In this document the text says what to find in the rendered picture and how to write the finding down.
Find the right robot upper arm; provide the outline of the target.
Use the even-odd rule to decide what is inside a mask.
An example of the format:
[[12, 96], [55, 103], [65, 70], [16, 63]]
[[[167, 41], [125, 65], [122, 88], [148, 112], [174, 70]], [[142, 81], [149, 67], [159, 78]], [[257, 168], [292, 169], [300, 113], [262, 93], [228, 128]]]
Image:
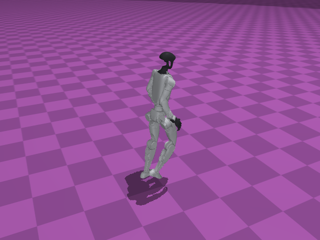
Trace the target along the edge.
[[174, 88], [175, 84], [176, 84], [175, 80], [168, 76], [167, 79], [165, 80], [164, 90], [163, 90], [163, 92], [161, 94], [161, 97], [159, 99], [159, 104], [161, 106], [162, 106], [162, 102], [164, 100], [166, 100], [167, 97], [170, 95], [170, 93], [171, 93], [172, 89]]

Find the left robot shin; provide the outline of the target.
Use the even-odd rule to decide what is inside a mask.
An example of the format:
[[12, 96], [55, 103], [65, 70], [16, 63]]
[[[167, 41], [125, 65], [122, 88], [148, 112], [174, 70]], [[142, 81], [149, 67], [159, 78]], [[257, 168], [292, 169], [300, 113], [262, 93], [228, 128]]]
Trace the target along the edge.
[[[148, 141], [149, 141], [149, 140], [148, 140]], [[153, 159], [154, 159], [154, 156], [155, 156], [155, 153], [156, 153], [156, 149], [157, 149], [157, 147], [156, 147], [155, 149], [150, 149], [150, 148], [148, 148], [148, 146], [147, 146], [148, 141], [147, 141], [147, 143], [146, 143], [145, 157], [144, 157], [144, 159], [145, 159], [144, 171], [145, 171], [146, 173], [149, 172], [151, 163], [152, 163], [152, 161], [153, 161]]]

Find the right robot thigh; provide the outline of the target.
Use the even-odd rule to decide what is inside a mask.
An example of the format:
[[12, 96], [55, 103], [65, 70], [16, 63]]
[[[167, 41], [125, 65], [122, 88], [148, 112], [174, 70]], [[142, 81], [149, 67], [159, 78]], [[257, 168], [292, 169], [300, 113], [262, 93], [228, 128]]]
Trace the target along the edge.
[[160, 125], [165, 129], [165, 133], [168, 137], [168, 141], [164, 144], [164, 148], [167, 150], [169, 145], [176, 145], [177, 141], [177, 128], [175, 123], [172, 123], [167, 117], [163, 115], [159, 118]]

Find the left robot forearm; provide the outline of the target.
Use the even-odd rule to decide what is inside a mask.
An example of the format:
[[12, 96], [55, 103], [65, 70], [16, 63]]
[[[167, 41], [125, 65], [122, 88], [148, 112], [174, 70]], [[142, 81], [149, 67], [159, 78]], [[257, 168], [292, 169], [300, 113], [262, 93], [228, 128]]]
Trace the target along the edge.
[[156, 105], [156, 103], [152, 100], [152, 94], [148, 93], [148, 96], [150, 97], [151, 101]]

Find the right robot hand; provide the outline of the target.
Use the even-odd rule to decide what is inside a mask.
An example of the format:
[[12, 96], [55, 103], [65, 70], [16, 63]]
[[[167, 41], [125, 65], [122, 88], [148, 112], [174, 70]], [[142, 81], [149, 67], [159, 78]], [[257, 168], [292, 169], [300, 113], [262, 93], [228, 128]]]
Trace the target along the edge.
[[177, 131], [179, 131], [180, 130], [180, 128], [181, 128], [181, 121], [180, 121], [180, 118], [175, 118], [175, 121], [173, 120], [173, 119], [170, 119], [170, 121], [172, 122], [172, 123], [175, 123], [175, 125], [176, 125], [176, 127], [178, 128], [178, 130]]

